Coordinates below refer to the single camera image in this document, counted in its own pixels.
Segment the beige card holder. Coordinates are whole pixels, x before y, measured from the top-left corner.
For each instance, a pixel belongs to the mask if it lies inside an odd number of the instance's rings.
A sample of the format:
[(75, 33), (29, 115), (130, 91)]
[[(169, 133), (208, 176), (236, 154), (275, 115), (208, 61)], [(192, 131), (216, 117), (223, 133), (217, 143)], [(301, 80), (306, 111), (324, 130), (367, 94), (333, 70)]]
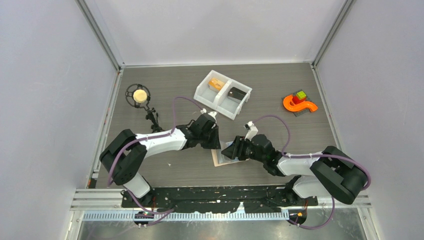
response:
[(230, 159), (221, 153), (222, 150), (229, 147), (232, 143), (233, 143), (232, 141), (228, 141), (228, 142), (220, 141), (220, 149), (211, 150), (212, 160), (215, 167), (243, 162), (242, 160), (239, 160), (237, 157), (235, 159)]

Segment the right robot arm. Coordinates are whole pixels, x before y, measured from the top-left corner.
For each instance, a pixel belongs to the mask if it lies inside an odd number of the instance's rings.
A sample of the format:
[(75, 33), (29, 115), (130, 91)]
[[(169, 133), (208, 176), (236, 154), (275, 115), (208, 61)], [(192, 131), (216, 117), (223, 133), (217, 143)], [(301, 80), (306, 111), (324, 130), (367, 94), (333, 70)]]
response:
[(335, 146), (309, 154), (278, 151), (263, 134), (248, 139), (236, 136), (221, 153), (231, 160), (255, 160), (272, 176), (293, 176), (285, 198), (299, 205), (309, 197), (332, 197), (350, 205), (371, 184), (369, 172)]

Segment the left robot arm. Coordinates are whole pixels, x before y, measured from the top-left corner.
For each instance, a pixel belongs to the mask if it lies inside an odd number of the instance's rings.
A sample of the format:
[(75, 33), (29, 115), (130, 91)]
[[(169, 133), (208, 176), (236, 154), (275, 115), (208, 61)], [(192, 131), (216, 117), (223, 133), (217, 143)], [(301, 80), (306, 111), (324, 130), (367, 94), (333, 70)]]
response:
[(202, 113), (186, 125), (157, 133), (135, 134), (125, 129), (103, 150), (99, 160), (111, 174), (112, 182), (132, 192), (141, 207), (153, 202), (153, 190), (139, 173), (144, 159), (169, 151), (181, 151), (196, 146), (219, 150), (217, 112)]

